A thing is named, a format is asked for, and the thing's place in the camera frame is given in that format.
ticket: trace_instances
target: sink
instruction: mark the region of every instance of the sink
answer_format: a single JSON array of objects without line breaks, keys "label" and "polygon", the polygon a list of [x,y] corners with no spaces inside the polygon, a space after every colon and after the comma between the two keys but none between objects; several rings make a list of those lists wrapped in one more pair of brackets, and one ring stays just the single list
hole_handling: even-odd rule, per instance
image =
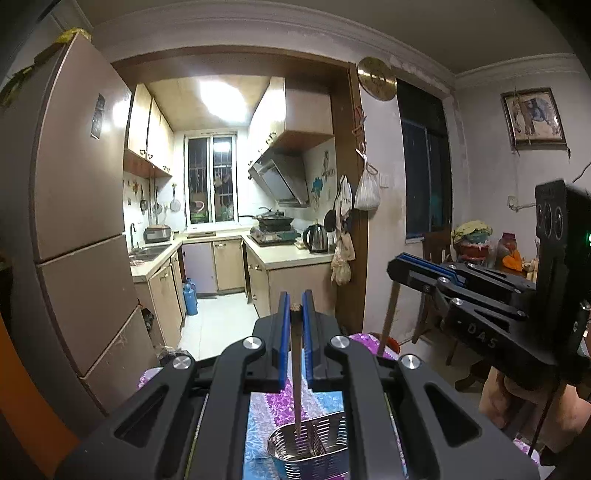
[{"label": "sink", "polygon": [[170,247],[171,244],[154,245],[153,247],[143,247],[139,250],[129,254],[129,260],[143,260],[144,262],[150,262],[159,256],[164,250]]}]

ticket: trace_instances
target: range hood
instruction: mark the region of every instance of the range hood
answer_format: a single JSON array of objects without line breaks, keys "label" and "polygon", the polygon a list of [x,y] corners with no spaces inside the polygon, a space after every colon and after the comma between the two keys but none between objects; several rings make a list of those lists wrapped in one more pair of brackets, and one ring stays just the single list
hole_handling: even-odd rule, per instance
[{"label": "range hood", "polygon": [[307,207],[308,187],[304,161],[299,156],[267,150],[248,173],[273,195],[281,206]]}]

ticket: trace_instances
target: faucet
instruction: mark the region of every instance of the faucet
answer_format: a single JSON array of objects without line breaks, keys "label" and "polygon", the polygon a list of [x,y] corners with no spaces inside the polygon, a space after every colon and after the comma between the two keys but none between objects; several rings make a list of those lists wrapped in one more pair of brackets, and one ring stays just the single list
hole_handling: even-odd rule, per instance
[{"label": "faucet", "polygon": [[131,243],[131,251],[134,251],[134,232],[137,232],[137,230],[135,229],[135,223],[132,223],[129,226],[129,241]]}]

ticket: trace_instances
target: upper cabinet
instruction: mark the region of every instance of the upper cabinet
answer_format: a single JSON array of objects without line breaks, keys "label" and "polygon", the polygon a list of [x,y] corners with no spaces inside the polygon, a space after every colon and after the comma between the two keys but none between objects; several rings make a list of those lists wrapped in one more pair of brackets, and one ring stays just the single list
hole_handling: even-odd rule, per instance
[{"label": "upper cabinet", "polygon": [[124,151],[125,171],[150,177],[170,176],[173,132],[142,83],[135,88]]},{"label": "upper cabinet", "polygon": [[270,147],[303,152],[333,136],[328,93],[304,90],[272,77],[248,129],[249,163]]},{"label": "upper cabinet", "polygon": [[147,148],[148,121],[152,96],[143,83],[135,88],[134,98],[129,114],[127,148],[140,157],[145,157]]}]

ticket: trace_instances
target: elephant painting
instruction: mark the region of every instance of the elephant painting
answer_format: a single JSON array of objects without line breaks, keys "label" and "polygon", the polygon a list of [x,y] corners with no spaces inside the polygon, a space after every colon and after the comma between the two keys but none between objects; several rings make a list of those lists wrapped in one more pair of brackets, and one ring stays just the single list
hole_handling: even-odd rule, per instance
[{"label": "elephant painting", "polygon": [[510,92],[502,98],[514,144],[565,143],[550,89]]}]

